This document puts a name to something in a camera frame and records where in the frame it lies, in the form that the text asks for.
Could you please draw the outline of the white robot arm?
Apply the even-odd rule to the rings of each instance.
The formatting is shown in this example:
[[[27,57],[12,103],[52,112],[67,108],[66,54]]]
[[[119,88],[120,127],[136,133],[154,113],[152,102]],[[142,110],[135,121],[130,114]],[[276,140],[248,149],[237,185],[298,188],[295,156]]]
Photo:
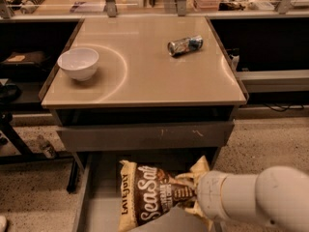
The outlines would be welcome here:
[[[240,221],[286,232],[309,232],[309,175],[289,166],[259,174],[211,170],[201,157],[177,176],[194,186],[196,201],[188,211],[211,221]]]

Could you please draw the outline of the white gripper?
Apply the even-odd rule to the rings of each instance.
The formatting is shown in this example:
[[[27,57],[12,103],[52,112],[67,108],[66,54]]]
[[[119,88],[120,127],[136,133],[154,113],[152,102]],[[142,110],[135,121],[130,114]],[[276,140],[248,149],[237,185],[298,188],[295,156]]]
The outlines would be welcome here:
[[[176,179],[192,189],[197,188],[197,202],[192,208],[184,210],[200,219],[210,232],[213,220],[229,220],[223,201],[222,187],[228,177],[226,173],[210,171],[208,161],[205,156],[201,156],[188,172],[179,174]]]

